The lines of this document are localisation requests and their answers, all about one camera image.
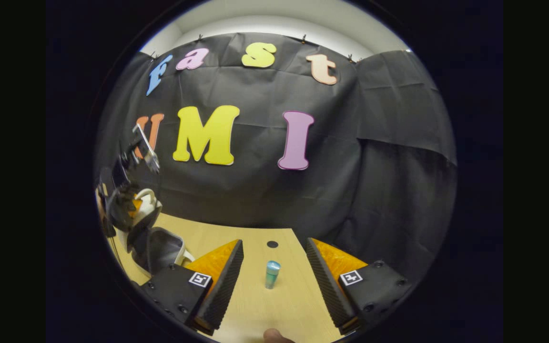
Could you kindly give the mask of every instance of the pink letter i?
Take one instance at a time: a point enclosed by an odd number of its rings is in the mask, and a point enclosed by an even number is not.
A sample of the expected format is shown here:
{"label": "pink letter i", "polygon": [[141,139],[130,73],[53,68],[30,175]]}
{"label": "pink letter i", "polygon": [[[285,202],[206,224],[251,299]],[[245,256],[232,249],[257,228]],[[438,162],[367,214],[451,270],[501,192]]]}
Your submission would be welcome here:
{"label": "pink letter i", "polygon": [[279,159],[279,168],[307,169],[309,161],[305,158],[306,139],[309,134],[309,126],[315,120],[310,114],[301,111],[285,111],[283,118],[287,122],[287,139],[285,140],[285,152]]}

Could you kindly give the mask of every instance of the wooden table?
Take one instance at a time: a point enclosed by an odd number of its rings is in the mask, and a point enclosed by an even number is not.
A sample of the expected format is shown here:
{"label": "wooden table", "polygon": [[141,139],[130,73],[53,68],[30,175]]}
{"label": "wooden table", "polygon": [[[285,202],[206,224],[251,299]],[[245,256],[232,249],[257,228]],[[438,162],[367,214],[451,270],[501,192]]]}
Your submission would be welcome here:
{"label": "wooden table", "polygon": [[[243,240],[244,260],[226,315],[212,339],[222,343],[263,343],[262,334],[277,328],[296,343],[331,342],[340,332],[329,317],[306,253],[291,229],[253,229],[192,222],[161,213],[155,226],[183,238],[199,258],[233,239]],[[276,241],[277,248],[266,243]],[[113,242],[129,278],[144,284],[144,275],[131,255]],[[277,261],[281,272],[273,289],[264,287],[266,262]]]}

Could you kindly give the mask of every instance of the small bottle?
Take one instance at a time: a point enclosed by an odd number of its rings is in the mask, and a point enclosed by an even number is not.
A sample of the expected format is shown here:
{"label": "small bottle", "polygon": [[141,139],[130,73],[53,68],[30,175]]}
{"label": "small bottle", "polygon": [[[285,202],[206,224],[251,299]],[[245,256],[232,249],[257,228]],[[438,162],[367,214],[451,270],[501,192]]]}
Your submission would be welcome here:
{"label": "small bottle", "polygon": [[273,288],[280,269],[281,265],[277,262],[268,261],[266,263],[266,289]]}

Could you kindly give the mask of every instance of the yellow letter m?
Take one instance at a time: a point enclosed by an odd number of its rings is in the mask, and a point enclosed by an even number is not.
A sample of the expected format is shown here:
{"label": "yellow letter m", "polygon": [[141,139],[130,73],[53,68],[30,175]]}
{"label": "yellow letter m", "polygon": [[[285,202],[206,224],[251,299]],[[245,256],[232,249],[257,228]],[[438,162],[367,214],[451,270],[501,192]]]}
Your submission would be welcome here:
{"label": "yellow letter m", "polygon": [[235,106],[217,107],[203,126],[196,107],[189,106],[179,110],[179,136],[173,159],[188,161],[190,154],[187,144],[190,143],[194,161],[198,162],[209,143],[209,151],[204,155],[204,160],[211,164],[231,165],[234,156],[230,153],[230,138],[234,119],[239,113],[238,107]]}

